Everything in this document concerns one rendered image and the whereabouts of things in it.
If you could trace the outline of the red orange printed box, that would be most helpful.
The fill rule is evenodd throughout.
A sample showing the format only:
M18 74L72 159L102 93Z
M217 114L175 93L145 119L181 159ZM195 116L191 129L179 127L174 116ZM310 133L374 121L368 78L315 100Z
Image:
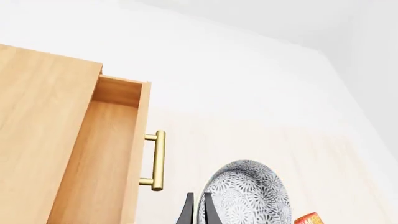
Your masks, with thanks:
M324 222L317 212L312 212L296 219L294 224L324 224Z

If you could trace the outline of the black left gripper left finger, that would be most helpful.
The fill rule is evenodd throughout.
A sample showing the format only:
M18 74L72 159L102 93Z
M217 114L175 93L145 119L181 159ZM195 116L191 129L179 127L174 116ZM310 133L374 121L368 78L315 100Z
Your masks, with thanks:
M193 224L194 193L187 193L184 206L176 224Z

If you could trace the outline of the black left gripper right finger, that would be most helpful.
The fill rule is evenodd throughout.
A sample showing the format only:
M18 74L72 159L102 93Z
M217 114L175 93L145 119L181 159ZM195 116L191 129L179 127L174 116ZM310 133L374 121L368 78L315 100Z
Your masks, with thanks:
M204 195L204 207L205 207L205 222L206 224L222 224L217 212L211 193L206 192Z

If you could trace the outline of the wooden cabinet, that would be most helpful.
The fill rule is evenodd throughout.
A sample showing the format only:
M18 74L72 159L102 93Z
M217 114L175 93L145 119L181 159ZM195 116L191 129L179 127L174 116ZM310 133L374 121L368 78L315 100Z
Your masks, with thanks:
M102 67L0 44L0 224L46 224Z

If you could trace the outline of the open wooden drawer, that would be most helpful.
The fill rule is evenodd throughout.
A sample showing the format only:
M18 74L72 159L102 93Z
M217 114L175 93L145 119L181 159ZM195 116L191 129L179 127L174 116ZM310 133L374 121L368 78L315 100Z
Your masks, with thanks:
M151 84L100 76L47 224L133 224Z

